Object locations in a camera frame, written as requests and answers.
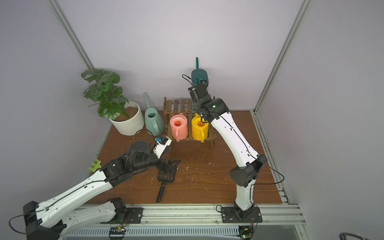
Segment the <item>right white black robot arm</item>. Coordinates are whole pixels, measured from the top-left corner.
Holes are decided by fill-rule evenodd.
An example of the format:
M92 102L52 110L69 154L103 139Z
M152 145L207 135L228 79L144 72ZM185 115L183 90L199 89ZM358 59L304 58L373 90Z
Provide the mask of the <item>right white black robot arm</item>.
M253 192L257 177L263 167L269 167L268 159L251 147L225 102L220 98L211 98L207 84L191 86L188 91L196 105L196 113L205 123L216 129L236 160L237 166L230 171L231 178L237 185L234 208L242 215L249 214L255 207Z

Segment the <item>yellow small watering can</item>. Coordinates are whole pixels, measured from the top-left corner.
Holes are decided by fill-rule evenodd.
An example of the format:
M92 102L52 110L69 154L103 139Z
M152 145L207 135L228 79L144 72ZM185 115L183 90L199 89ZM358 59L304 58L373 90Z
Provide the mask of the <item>yellow small watering can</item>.
M192 137L196 141L203 143L208 137L209 123L205 122L198 114L195 114L192 121Z

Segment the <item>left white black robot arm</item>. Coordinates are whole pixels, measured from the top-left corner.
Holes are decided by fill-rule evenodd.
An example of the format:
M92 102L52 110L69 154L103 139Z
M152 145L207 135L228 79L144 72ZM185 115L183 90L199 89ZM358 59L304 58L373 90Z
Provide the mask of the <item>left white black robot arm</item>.
M64 193L45 202L31 201L24 205L23 214L28 240L59 240L66 234L97 223L120 224L132 220L121 198L79 211L77 208L92 198L130 180L133 176L157 168L160 175L175 173L180 159L165 161L163 153L170 151L170 142L155 146L145 141L133 143L127 151L98 168L93 175Z

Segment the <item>dark green watering can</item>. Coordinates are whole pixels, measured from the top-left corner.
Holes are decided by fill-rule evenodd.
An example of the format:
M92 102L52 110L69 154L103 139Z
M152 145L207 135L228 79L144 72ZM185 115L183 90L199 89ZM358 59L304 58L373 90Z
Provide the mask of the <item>dark green watering can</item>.
M204 83L206 85L209 84L208 73L199 67L198 57L196 57L196 68L192 71L191 78L191 82L194 86L201 83Z

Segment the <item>brown wooden slatted shelf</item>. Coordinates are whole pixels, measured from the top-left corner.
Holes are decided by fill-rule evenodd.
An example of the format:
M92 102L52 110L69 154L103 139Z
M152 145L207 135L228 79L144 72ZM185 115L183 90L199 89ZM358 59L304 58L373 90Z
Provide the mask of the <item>brown wooden slatted shelf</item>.
M166 135L175 142L209 142L214 148L216 133L209 124L201 122L191 100L164 98L163 112L167 120Z

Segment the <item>pink small watering can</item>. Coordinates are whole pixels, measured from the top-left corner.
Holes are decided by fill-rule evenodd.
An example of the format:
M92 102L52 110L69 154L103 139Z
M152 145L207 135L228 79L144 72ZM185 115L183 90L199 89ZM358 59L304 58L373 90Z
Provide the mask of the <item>pink small watering can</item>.
M177 142L187 138L188 120L184 115L178 114L171 117L170 125L172 129L172 136Z

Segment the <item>light green watering can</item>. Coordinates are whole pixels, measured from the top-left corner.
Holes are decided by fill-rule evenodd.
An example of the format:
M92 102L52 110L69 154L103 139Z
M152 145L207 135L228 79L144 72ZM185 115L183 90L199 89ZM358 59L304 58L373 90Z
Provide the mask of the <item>light green watering can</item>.
M160 113L152 108L146 92L144 92L147 109L145 111L145 125L147 130L151 131L154 136L159 136L165 131L165 123Z

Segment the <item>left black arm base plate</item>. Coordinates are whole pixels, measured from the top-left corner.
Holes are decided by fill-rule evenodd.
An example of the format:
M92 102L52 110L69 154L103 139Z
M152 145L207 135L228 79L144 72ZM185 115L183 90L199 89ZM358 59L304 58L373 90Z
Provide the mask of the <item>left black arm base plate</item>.
M125 208L115 210L113 218L101 224L140 224L144 208Z

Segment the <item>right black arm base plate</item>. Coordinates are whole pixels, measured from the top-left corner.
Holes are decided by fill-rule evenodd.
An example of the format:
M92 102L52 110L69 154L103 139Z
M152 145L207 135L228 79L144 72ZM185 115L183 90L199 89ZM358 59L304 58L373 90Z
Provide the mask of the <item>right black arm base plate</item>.
M256 205L243 211L237 205L233 207L221 207L220 209L223 223L262 223L263 218L260 208Z

